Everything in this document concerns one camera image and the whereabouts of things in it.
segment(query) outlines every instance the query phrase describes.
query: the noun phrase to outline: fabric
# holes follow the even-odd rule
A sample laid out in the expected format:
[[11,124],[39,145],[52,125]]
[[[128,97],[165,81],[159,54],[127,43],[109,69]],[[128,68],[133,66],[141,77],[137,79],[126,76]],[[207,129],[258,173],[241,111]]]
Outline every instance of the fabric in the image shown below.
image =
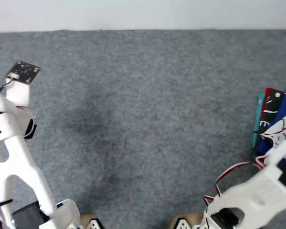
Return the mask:
[[284,96],[285,92],[283,91],[274,88],[266,88],[264,102],[262,105],[262,112],[259,121],[259,128],[257,131],[257,147],[263,140],[261,134],[269,128],[269,124],[275,118],[278,110],[280,109]]
[[[286,116],[286,95],[284,96],[280,109],[278,110],[275,118],[270,122],[268,128],[272,127],[276,122],[283,119],[285,116]],[[272,141],[264,139],[260,142],[257,150],[264,155],[272,146],[273,146]]]

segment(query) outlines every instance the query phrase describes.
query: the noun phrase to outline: red wire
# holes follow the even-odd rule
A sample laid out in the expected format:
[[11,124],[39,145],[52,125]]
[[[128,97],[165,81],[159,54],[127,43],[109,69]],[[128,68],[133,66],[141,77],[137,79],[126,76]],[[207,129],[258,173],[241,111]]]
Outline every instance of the red wire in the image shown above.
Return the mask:
[[231,166],[230,168],[228,168],[225,172],[223,172],[216,180],[215,182],[215,189],[216,189],[216,192],[218,193],[219,196],[221,196],[221,191],[218,187],[218,182],[224,178],[227,174],[229,174],[231,171],[233,171],[234,169],[236,168],[239,168],[239,167],[242,167],[242,166],[247,166],[247,165],[254,165],[256,167],[258,167],[259,169],[262,169],[262,167],[257,164],[257,163],[253,163],[253,162],[242,162],[242,163],[238,163],[238,164],[235,164],[234,166]]

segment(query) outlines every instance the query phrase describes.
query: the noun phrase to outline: white robot part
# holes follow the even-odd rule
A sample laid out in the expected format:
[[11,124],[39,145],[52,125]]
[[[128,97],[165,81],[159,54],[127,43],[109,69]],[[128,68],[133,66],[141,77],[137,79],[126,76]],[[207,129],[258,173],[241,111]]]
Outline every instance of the white robot part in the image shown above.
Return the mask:
[[74,201],[67,199],[58,206],[51,219],[39,226],[40,229],[84,229],[80,226],[80,212]]
[[[11,199],[10,176],[17,175],[35,192],[46,215],[54,213],[56,204],[41,170],[35,165],[16,118],[7,113],[0,114],[0,143],[3,142],[9,152],[9,158],[3,162],[0,154],[0,202]],[[13,213],[12,203],[0,208],[4,223],[11,229]]]
[[266,155],[266,165],[277,165],[283,158],[286,158],[286,141],[282,142],[277,148],[271,148]]
[[29,107],[30,105],[30,86],[18,81],[13,81],[11,85],[6,87],[6,98],[13,102],[16,106]]
[[34,115],[30,111],[30,109],[26,107],[16,107],[13,102],[9,101],[5,96],[1,94],[0,112],[9,113],[16,117],[22,135],[25,135],[30,120],[34,120]]
[[282,171],[277,166],[268,165],[247,182],[231,187],[215,198],[208,206],[208,215],[224,208],[238,208],[244,213],[244,218],[237,229],[263,227],[286,209],[286,185],[280,181],[281,175]]
[[0,220],[9,229],[16,229],[13,213],[14,217],[17,214],[17,219],[21,220],[22,224],[23,221],[27,225],[27,222],[34,220],[19,217],[18,214],[26,213],[27,208],[14,211],[11,176],[16,175],[33,189],[38,199],[36,203],[39,204],[39,207],[35,205],[36,214],[41,210],[49,217],[47,222],[39,225],[40,229],[84,229],[80,225],[79,210],[72,200],[67,199],[59,203],[59,207],[56,206],[48,183],[42,171],[35,165],[26,145],[24,137],[29,136],[26,133],[28,126],[31,126],[32,120],[33,126],[35,124],[34,115],[27,108],[30,102],[30,84],[40,68],[24,62],[17,64],[7,75],[7,84],[0,88],[0,92],[3,88],[7,90],[7,97],[0,94],[0,147],[6,147],[9,153],[6,161],[3,161],[0,154]]

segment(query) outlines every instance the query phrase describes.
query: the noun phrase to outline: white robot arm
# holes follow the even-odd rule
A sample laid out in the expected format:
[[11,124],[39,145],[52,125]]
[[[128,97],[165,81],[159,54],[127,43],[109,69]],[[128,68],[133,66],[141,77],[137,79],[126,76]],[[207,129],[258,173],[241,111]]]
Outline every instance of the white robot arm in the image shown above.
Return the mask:
[[[0,155],[0,229],[83,229],[76,204],[64,200],[56,205],[42,171],[35,165],[25,139],[32,138],[35,118],[29,106],[30,84],[40,68],[17,62],[7,74],[7,97],[0,94],[0,147],[9,153]],[[12,204],[10,176],[16,175],[34,191],[38,201],[15,211]],[[93,229],[101,229],[91,222]]]
[[286,209],[286,173],[277,166],[284,157],[286,140],[268,151],[263,169],[254,177],[217,195],[204,211],[202,223],[193,229],[258,229],[267,225]]

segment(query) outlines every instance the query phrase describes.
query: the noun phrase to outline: teal book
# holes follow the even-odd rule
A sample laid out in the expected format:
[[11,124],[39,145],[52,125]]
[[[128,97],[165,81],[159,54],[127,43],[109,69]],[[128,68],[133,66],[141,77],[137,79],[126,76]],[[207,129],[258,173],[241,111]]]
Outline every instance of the teal book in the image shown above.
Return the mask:
[[260,118],[261,113],[262,113],[262,105],[263,105],[264,98],[265,98],[265,93],[258,94],[258,105],[257,105],[257,108],[256,108],[256,113],[255,113],[255,122],[254,122],[252,148],[254,148],[255,145],[256,145],[256,139],[257,139],[257,135],[258,135],[257,132],[258,132],[258,129],[259,129],[259,118]]

